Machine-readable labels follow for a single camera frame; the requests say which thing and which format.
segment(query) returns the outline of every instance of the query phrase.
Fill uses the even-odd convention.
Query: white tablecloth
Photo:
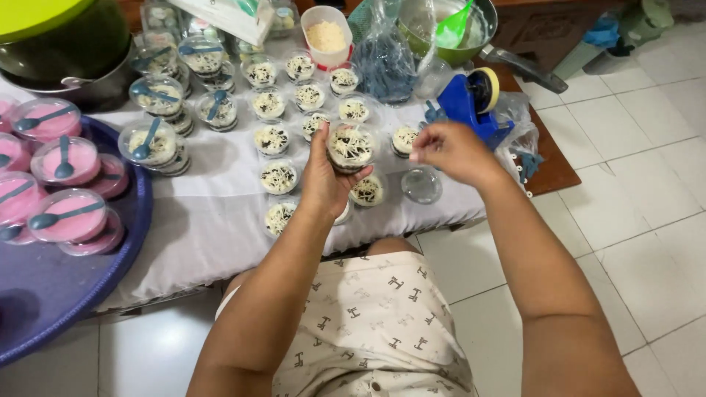
[[[286,42],[280,45],[287,47]],[[281,54],[282,48],[268,52]],[[286,77],[278,81],[286,87]],[[194,87],[189,102],[203,92]],[[239,76],[237,95],[248,90]],[[27,101],[33,96],[0,80],[0,92]],[[103,114],[91,114],[120,131],[144,112],[132,103],[122,109]],[[294,122],[297,111],[287,108],[287,120]],[[239,124],[226,134],[211,131],[196,117],[197,127],[189,137],[189,152],[193,164],[183,176],[155,178],[152,227],[132,269],[117,289],[97,311],[129,307],[164,297],[201,284],[228,278],[253,268],[265,256],[273,241],[260,223],[266,211],[268,195],[258,182],[263,160],[251,144],[254,115],[245,100],[239,103]],[[381,107],[370,122],[387,133],[402,122],[417,123],[424,119],[421,101],[393,109]],[[295,163],[304,166],[309,147],[297,137],[289,149]],[[443,195],[437,203],[423,206],[404,198],[400,178],[411,166],[388,151],[375,167],[388,175],[388,200],[365,211],[355,210],[345,224],[334,227],[326,241],[324,254],[357,247],[385,236],[437,225],[460,223],[485,215],[485,207],[477,191],[443,176]]]

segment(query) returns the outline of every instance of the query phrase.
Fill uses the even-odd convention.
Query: person's arm
[[[351,187],[370,174],[336,176],[326,158],[328,125],[311,142],[302,197],[284,232],[213,324],[187,397],[270,396],[294,339],[326,237]]]
[[[476,187],[522,317],[522,395],[639,396],[576,261],[468,127],[428,126],[411,160]]]

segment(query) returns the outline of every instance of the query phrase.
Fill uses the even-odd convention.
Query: left hand
[[[369,165],[353,175],[336,174],[326,157],[327,139],[328,123],[322,122],[311,139],[309,160],[304,168],[304,188],[300,205],[315,206],[333,221],[346,208],[351,188],[370,175],[373,166]]]

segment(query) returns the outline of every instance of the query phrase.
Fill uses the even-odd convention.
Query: person's hand
[[[309,160],[304,168],[304,188],[301,204],[315,206],[317,211],[325,211],[333,221],[346,208],[348,193],[359,180],[373,172],[371,165],[353,175],[338,175],[326,157],[328,123],[322,122],[311,139]]]
[[[508,175],[475,132],[455,122],[427,125],[412,143],[409,160],[434,165],[478,190]]]

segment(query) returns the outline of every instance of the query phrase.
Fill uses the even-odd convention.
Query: green spatula
[[[461,11],[442,20],[436,27],[436,45],[443,48],[458,48],[466,31],[466,20],[473,0],[466,3]]]

